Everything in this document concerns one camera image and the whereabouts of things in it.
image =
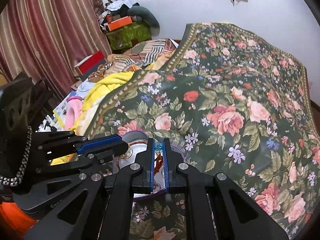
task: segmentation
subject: patterned blanket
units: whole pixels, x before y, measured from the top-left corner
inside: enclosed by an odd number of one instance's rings
[[[107,95],[85,135],[131,130],[170,138],[201,172],[226,173],[290,239],[318,204],[320,137],[306,70],[235,25],[187,25],[169,61]],[[186,239],[184,196],[136,202],[130,239]]]

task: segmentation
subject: green cloth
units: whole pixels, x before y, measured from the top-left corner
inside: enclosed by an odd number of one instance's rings
[[[130,130],[170,138],[201,172],[226,173],[292,239],[318,204],[320,137],[306,70],[235,25],[187,25],[159,71],[136,71],[103,99],[85,136]],[[153,237],[186,239],[184,195],[135,204],[129,239]]]
[[[146,24],[134,22],[107,33],[107,37],[112,49],[129,49],[133,47],[132,40],[149,40],[151,33]]]

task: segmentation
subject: dark green floral bedspread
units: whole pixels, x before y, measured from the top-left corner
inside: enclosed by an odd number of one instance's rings
[[[169,137],[201,172],[225,172],[290,239],[318,203],[320,139],[306,70],[235,25],[188,25],[160,71],[137,71],[106,96],[86,135],[131,130]],[[130,239],[186,239],[183,198],[135,203]]]

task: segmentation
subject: metal screw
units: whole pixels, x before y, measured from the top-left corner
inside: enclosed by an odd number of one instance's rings
[[[131,165],[130,165],[130,169],[132,169],[132,170],[134,170],[134,171],[136,171],[137,169],[139,169],[140,168],[140,164],[138,164],[138,163],[132,163]]]
[[[91,176],[91,179],[92,179],[93,181],[99,181],[101,178],[102,178],[102,176],[101,176],[101,174],[99,174],[99,173],[93,174],[93,175]]]
[[[226,180],[227,176],[224,173],[218,173],[217,178],[218,180]]]
[[[87,175],[85,173],[80,173],[79,174],[79,179],[86,179]]]
[[[182,170],[186,170],[187,168],[189,168],[189,165],[186,163],[180,163],[178,167]]]

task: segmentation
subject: white cloth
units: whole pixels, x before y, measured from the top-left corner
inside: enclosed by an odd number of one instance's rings
[[[128,6],[130,9],[136,3],[135,0],[117,0],[107,6],[107,9],[110,11],[116,11],[121,8],[123,4]]]
[[[77,88],[76,95],[84,99],[89,91],[94,87],[94,85],[95,83],[89,81],[82,82]]]

